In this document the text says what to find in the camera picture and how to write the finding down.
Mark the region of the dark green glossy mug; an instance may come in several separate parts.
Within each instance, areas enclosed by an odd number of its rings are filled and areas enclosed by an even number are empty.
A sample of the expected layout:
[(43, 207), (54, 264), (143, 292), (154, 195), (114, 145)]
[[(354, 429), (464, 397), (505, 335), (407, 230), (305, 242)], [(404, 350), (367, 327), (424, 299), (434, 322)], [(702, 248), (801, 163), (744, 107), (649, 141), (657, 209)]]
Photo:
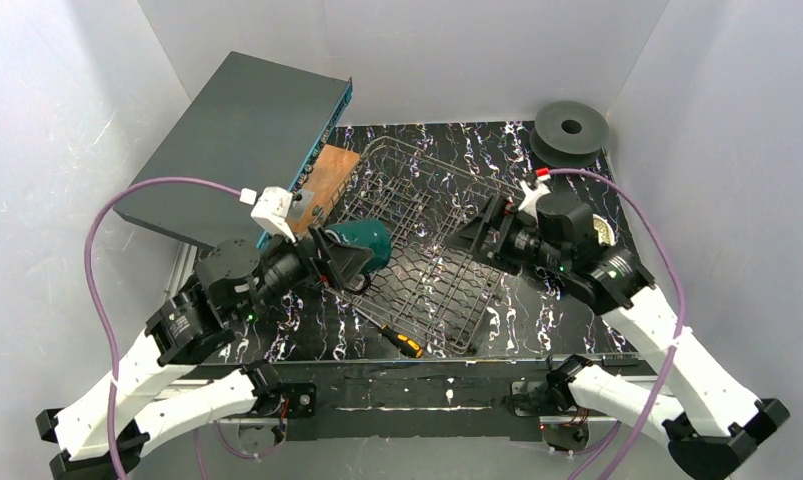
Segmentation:
[(365, 218), (331, 225), (327, 228), (335, 238), (347, 245), (369, 248), (374, 257), (361, 269), (371, 274), (388, 266), (393, 251), (389, 230), (378, 219)]

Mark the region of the pink patterned bowl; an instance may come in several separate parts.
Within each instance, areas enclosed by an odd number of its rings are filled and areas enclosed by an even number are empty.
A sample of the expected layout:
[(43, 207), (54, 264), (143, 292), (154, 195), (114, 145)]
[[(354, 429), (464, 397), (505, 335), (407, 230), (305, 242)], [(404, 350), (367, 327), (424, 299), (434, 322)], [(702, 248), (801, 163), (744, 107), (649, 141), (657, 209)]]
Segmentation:
[(615, 246), (617, 244), (615, 229), (604, 217), (594, 214), (593, 228), (598, 235), (600, 244), (609, 246)]

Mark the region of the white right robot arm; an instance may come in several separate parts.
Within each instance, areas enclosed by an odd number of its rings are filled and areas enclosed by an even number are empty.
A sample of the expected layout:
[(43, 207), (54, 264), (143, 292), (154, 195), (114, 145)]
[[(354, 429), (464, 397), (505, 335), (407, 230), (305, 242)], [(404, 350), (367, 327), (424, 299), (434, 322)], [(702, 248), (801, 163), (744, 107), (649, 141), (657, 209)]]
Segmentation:
[(534, 267), (555, 275), (568, 295), (627, 338), (667, 393), (652, 396), (573, 355), (522, 397), (521, 408), (598, 411), (664, 445), (690, 477), (728, 477), (788, 420), (788, 409), (777, 399), (757, 397), (690, 331), (678, 329), (676, 314), (639, 258), (602, 243), (593, 220), (591, 207), (570, 193), (545, 194), (520, 206), (495, 195), (446, 243), (511, 275)]

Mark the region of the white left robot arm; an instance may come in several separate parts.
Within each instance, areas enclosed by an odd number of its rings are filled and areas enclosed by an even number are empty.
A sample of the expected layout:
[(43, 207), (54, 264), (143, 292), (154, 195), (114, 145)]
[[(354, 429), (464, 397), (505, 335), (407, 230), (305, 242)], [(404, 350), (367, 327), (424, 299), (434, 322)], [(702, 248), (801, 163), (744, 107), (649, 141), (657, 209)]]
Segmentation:
[(386, 266), (391, 242), (379, 222), (313, 227), (302, 238), (274, 236), (265, 249), (227, 240), (200, 260), (178, 293), (147, 321), (118, 368), (85, 395), (36, 419), (55, 443), (56, 479), (120, 479), (158, 446), (218, 419), (276, 407), (277, 372), (264, 361), (239, 367), (188, 393), (161, 393), (231, 343), (235, 328), (258, 320), (295, 286), (343, 289)]

